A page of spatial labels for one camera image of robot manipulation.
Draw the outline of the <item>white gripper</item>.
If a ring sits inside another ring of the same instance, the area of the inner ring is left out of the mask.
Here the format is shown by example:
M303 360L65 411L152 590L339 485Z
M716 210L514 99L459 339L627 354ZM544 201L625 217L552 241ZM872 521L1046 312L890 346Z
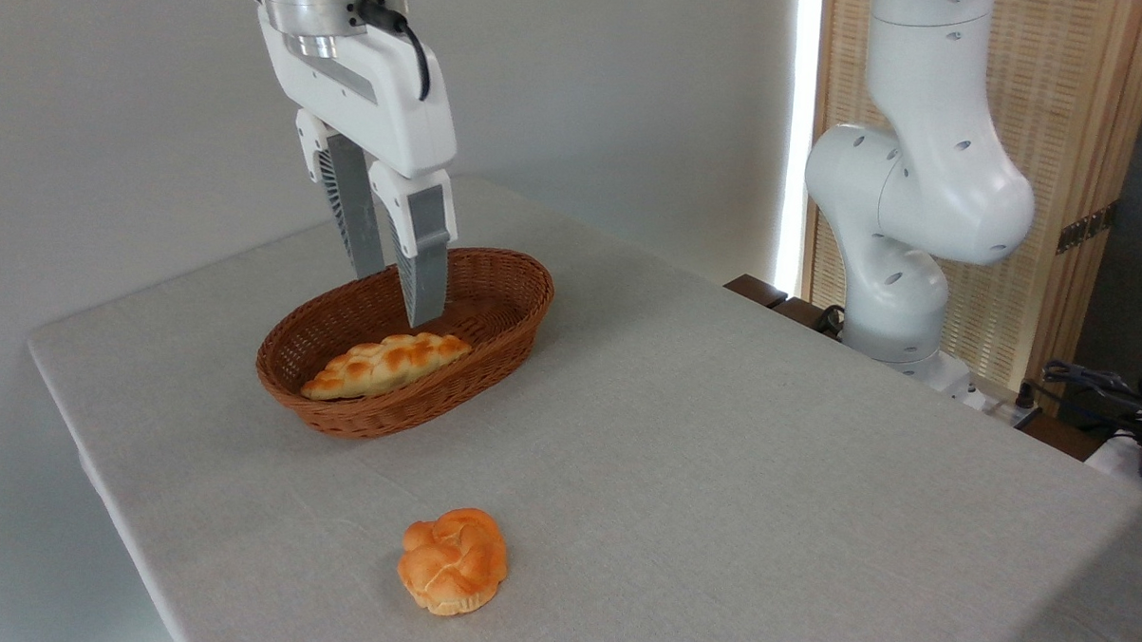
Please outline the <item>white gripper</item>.
M457 144L440 62L431 48L423 50L431 94L421 101L419 61L407 39L369 27L335 37L333 57L317 58L295 50L263 7L256 13L275 77L301 107L296 130L309 180L327 192L356 278L385 268L375 194L392 222L407 321L419 327L439 319L448 244L458 236L452 182L443 169ZM381 160L369 167L369 178L365 151Z

